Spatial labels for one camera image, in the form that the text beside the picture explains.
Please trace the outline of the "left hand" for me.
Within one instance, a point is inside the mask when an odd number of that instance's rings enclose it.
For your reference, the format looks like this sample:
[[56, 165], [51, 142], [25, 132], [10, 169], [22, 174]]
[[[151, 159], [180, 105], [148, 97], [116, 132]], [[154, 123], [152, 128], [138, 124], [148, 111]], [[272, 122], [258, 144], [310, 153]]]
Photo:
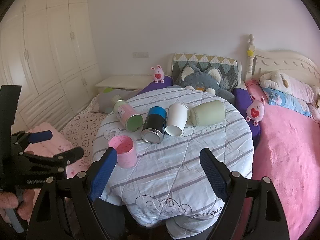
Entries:
[[23, 191], [23, 200], [21, 203], [18, 202], [18, 198], [15, 194], [11, 192], [0, 192], [0, 205], [1, 205], [1, 217], [6, 223], [11, 223], [9, 217], [7, 216], [6, 209], [15, 209], [19, 216], [23, 220], [30, 220], [33, 211], [33, 200], [35, 192], [33, 189], [25, 189]]

